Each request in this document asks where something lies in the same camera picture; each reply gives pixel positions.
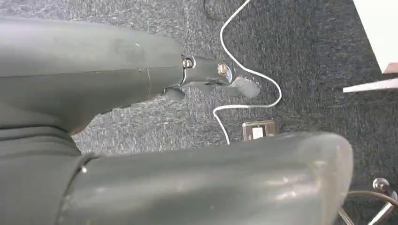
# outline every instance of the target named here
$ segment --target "metal bracket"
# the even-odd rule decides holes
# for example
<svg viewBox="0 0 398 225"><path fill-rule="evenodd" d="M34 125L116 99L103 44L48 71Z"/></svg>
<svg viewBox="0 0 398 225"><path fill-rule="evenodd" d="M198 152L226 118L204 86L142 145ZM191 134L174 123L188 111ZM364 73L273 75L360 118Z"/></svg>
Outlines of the metal bracket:
<svg viewBox="0 0 398 225"><path fill-rule="evenodd" d="M186 56L183 60L183 67L184 79L181 85L215 83L228 86L235 79L227 64L216 60Z"/></svg>
<svg viewBox="0 0 398 225"><path fill-rule="evenodd" d="M390 183L385 178L376 178L373 181L373 188L377 191L388 193L390 198L398 200L397 192L390 187ZM382 220L386 219L387 216L392 213L393 210L394 206L391 203L386 203L376 216L368 223L368 225L380 224Z"/></svg>

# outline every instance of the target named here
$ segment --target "power cord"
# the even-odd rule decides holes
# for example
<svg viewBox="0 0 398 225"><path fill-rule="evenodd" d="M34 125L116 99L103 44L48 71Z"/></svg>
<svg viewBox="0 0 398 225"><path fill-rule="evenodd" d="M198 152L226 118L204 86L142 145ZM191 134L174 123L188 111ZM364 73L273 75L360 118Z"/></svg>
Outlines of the power cord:
<svg viewBox="0 0 398 225"><path fill-rule="evenodd" d="M242 70L244 70L244 71L246 71L246 72L248 72L248 73L251 73L251 74L253 74L253 75L257 75L257 76L259 76L259 77L262 77L262 78L267 79L268 81L272 82L272 83L276 86L276 88L278 89L279 97L278 97L278 99L277 99L274 103L269 104L269 105L223 105L223 106L219 106L219 107L215 108L215 109L213 110L213 115L214 115L215 119L217 120L218 124L220 125L222 131L224 132L225 138L227 139L227 144L230 144L230 138L229 138L228 133L227 133L227 131L226 131L224 125L222 124L220 118L217 116L217 112L218 112L218 111L223 110L223 109L271 108L271 107L274 107L275 105L277 105L277 104L281 101L281 99L282 99L282 90L281 90L281 87L279 86L279 84L278 84L275 80L273 80L272 78L270 78L270 77L268 77L268 76L266 76L266 75L264 75L264 74L262 74L262 73L259 73L259 72L256 72L256 71L254 71L254 70L251 70L251 69L248 69L248 68L244 67L244 66L243 66L243 65L242 65L242 64L241 64L241 63L228 51L227 47L226 47L225 44L224 44L223 33L224 33L225 28L226 28L226 27L228 26L228 24L240 13L240 11L242 11L242 9L245 8L245 7L247 6L247 4L249 4L250 1L251 1L251 0L246 0L246 1L241 5L241 7L239 7L239 8L235 11L235 13L233 13L232 16L231 16L231 17L224 23L224 25L221 27L221 30L220 30L221 45L222 45L222 48L224 49L224 51L228 54L228 56L229 56L229 57L230 57Z"/></svg>

